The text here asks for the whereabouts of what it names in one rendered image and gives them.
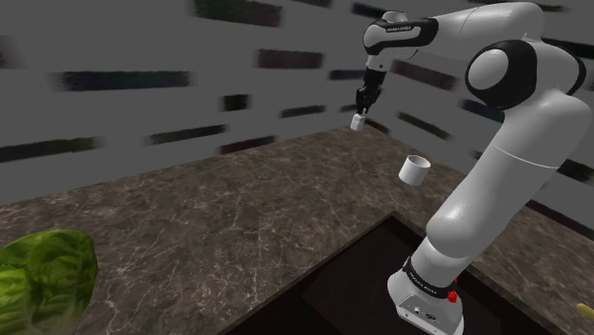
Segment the white cup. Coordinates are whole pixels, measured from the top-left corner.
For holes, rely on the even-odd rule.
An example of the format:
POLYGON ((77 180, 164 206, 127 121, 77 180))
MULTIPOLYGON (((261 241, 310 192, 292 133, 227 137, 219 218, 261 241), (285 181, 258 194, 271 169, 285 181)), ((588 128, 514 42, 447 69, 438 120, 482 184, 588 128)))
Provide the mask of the white cup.
POLYGON ((430 162, 419 155, 408 155, 399 171, 399 178, 410 186, 419 186, 426 177, 430 162))

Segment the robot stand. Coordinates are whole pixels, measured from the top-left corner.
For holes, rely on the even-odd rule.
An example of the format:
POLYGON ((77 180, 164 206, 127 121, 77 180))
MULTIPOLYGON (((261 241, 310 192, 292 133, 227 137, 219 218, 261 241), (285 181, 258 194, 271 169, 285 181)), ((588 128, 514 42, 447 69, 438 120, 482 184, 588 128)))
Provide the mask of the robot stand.
MULTIPOLYGON (((398 316, 386 288, 423 237, 392 212, 220 335, 427 335, 398 316)), ((464 335, 565 335, 473 266, 456 291, 464 335)))

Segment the green lettuce head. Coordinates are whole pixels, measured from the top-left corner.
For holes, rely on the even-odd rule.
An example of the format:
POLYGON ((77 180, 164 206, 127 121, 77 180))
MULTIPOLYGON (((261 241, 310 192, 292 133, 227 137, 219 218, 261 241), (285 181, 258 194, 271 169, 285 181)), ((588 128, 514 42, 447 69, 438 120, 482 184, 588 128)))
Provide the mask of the green lettuce head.
POLYGON ((98 273, 94 241, 73 229, 0 248, 0 335, 72 335, 98 273))

